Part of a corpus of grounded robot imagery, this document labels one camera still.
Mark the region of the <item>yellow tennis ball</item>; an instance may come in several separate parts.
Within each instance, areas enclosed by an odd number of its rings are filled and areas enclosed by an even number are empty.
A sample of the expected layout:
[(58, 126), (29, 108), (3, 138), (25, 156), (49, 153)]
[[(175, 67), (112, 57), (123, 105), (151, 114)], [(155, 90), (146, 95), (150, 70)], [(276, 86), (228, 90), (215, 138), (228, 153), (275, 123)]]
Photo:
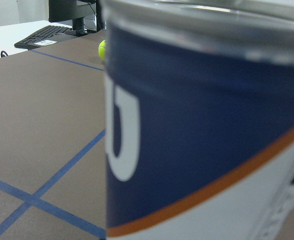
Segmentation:
[(105, 59), (105, 54), (106, 54), (106, 40), (103, 40), (98, 45), (98, 55), (102, 61)]

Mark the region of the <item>black keyboard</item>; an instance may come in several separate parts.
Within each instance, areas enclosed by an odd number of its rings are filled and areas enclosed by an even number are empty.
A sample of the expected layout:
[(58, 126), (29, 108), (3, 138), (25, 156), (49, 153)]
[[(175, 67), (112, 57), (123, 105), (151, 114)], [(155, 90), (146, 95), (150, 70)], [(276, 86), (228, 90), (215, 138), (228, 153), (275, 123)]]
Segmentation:
[(70, 30), (70, 28), (64, 26), (48, 25), (16, 42), (14, 47), (18, 49), (33, 50), (76, 38), (74, 35), (67, 34)]

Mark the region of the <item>black computer monitor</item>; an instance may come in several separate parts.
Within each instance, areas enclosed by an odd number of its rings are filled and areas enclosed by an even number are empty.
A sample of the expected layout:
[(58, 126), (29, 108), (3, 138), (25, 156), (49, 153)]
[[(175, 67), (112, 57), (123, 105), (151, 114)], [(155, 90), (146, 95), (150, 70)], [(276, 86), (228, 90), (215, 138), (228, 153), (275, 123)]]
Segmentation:
[[(85, 29), (85, 17), (93, 15), (96, 19), (95, 30)], [(102, 5), (99, 0), (49, 0), (48, 21), (58, 23), (72, 22), (69, 35), (82, 37), (90, 33), (97, 33), (106, 28), (103, 19)]]

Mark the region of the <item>white blue tennis ball can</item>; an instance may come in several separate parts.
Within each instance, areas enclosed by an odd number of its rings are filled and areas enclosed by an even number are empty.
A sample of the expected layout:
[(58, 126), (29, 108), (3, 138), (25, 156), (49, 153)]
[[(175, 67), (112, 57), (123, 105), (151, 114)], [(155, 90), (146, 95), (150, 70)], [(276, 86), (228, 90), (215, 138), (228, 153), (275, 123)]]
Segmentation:
[(294, 3), (103, 13), (107, 239), (275, 240), (294, 208)]

